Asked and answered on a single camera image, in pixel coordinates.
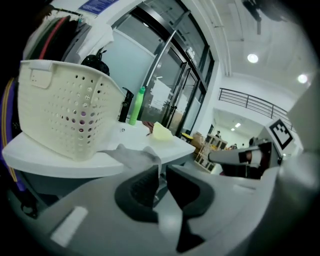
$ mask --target ceiling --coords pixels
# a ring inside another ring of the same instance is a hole
[[[261,11],[261,34],[257,22],[242,0],[200,0],[213,7],[222,21],[230,52],[232,73],[258,77],[300,96],[308,87],[298,82],[300,74],[312,79],[319,68],[316,55],[302,28],[291,21],[273,21]],[[250,63],[248,54],[256,54],[258,63]]]
[[[263,128],[257,122],[219,109],[214,109],[214,120],[216,125],[227,129],[234,128],[237,133],[248,138],[257,137]],[[235,127],[237,123],[241,124],[238,128]]]

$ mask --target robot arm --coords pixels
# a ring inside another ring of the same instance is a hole
[[[278,119],[262,129],[258,139],[253,140],[252,146],[242,149],[212,151],[208,154],[208,160],[221,164],[224,171],[235,166],[248,166],[251,169],[258,169],[262,175],[266,169],[281,164],[283,154],[293,150],[294,141],[294,137],[285,123]]]

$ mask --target white cloth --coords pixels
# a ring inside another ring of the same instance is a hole
[[[97,54],[98,50],[114,41],[113,30],[110,25],[97,22],[92,25],[91,30],[77,51],[78,64],[91,54]]]

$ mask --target basket handle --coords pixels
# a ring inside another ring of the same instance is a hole
[[[49,87],[52,79],[53,62],[51,60],[41,59],[30,61],[29,69],[30,83],[33,86],[46,89]]]

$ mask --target white table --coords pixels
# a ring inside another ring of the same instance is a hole
[[[152,135],[146,136],[148,133],[149,129],[139,121],[135,126],[118,123],[111,139],[103,140],[98,151],[113,150],[119,144],[132,150],[151,147],[161,159],[161,163],[167,164],[192,154],[195,150],[195,147],[178,137],[174,136],[171,141],[158,141]],[[97,152],[86,161],[73,161],[42,146],[24,133],[15,137],[3,149],[2,154],[8,166],[22,172],[25,182],[28,180],[31,184],[31,179],[35,178],[36,182],[32,183],[32,187],[44,194],[51,194],[46,191],[52,184],[61,189],[54,195],[64,195],[67,193],[63,188],[64,182],[71,181],[74,189],[91,179],[112,176],[127,170],[122,163],[103,152]]]

